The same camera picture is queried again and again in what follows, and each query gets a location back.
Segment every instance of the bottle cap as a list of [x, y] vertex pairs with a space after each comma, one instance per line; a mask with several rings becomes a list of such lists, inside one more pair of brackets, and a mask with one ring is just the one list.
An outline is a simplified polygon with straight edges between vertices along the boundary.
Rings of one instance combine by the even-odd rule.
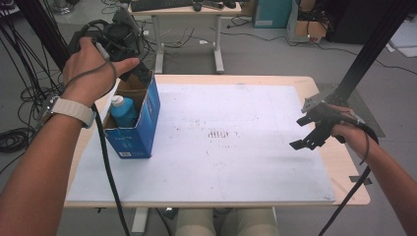
[[111, 104], [113, 106], [122, 106], [125, 103], [125, 100], [123, 99], [123, 96], [121, 95], [114, 95], [111, 97]]

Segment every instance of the whiteboard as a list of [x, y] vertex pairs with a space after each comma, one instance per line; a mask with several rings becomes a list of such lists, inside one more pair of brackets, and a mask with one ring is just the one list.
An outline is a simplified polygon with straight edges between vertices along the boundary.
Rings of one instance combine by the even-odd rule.
[[[161, 107], [152, 157], [120, 159], [107, 143], [125, 204], [334, 202], [318, 151], [289, 145], [311, 131], [296, 123], [303, 114], [294, 87], [162, 84], [158, 91]], [[114, 201], [97, 132], [82, 154], [67, 201]]]

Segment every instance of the hand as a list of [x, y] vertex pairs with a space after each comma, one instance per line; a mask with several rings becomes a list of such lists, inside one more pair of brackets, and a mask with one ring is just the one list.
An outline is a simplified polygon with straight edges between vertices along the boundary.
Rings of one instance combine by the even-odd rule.
[[[336, 109], [340, 111], [342, 114], [346, 115], [347, 117], [356, 119], [351, 115], [351, 112], [353, 111], [349, 107], [340, 107], [335, 105], [329, 105], [331, 108]], [[331, 130], [332, 136], [342, 136], [347, 144], [358, 154], [360, 158], [364, 158], [366, 154], [366, 150], [368, 148], [368, 141], [369, 141], [369, 149], [371, 150], [374, 147], [377, 147], [377, 143], [368, 137], [367, 141], [367, 134], [357, 128], [356, 126], [341, 122], [339, 125], [335, 125], [333, 129]]]
[[[91, 38], [82, 37], [80, 39], [80, 46], [81, 50], [74, 53], [65, 64], [64, 85], [71, 82], [77, 75], [93, 70], [105, 63], [102, 55], [92, 44]], [[138, 58], [128, 58], [120, 62], [114, 62], [116, 77], [132, 70], [139, 63]], [[77, 101], [87, 107], [92, 107], [97, 99], [101, 98], [112, 88], [114, 78], [114, 71], [111, 65], [107, 64], [98, 71], [88, 73], [72, 81], [61, 97]]]

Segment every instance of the forearm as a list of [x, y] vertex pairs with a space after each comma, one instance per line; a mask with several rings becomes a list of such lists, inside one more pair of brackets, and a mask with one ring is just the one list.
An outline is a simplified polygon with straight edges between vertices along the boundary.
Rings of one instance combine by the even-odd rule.
[[57, 114], [39, 131], [0, 196], [0, 234], [56, 234], [81, 128]]
[[372, 147], [367, 163], [407, 235], [417, 235], [417, 183], [380, 147]]

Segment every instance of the open box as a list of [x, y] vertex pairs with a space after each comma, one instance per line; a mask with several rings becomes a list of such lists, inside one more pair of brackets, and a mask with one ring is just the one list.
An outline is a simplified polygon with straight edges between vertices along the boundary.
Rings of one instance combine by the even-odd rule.
[[286, 28], [288, 41], [320, 42], [322, 37], [326, 36], [328, 21], [308, 21], [299, 17], [302, 13], [309, 13], [314, 9], [315, 3], [316, 0], [301, 0], [300, 5], [298, 5], [296, 0], [292, 0], [291, 14]]
[[136, 77], [130, 77], [126, 82], [120, 81], [114, 95], [133, 99], [139, 118], [135, 127], [118, 128], [110, 109], [104, 118], [103, 128], [106, 139], [116, 150], [120, 158], [149, 158], [159, 114], [160, 101], [154, 74], [147, 85]]

